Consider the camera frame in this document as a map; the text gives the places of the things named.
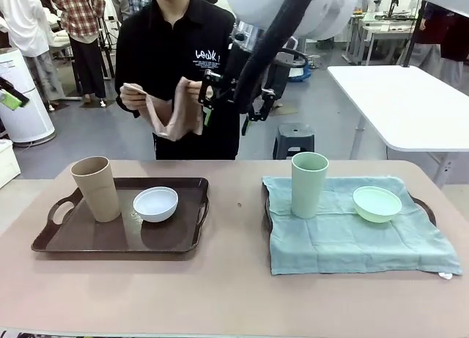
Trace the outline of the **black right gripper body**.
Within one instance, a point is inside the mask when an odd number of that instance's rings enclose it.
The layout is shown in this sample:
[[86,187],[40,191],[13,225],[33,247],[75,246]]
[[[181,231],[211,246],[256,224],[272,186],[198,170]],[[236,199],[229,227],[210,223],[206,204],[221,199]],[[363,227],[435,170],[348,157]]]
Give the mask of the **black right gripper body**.
[[238,43],[232,43],[227,60],[228,89],[235,90],[237,81],[250,57],[250,51],[247,51]]

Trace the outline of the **person's right hand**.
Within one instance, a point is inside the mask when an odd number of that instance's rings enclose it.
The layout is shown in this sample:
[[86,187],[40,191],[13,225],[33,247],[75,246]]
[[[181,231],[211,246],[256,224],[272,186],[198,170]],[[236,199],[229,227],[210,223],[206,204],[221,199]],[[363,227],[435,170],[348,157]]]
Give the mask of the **person's right hand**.
[[147,107],[147,94],[139,85],[124,83],[120,88],[119,97],[129,111],[140,111]]

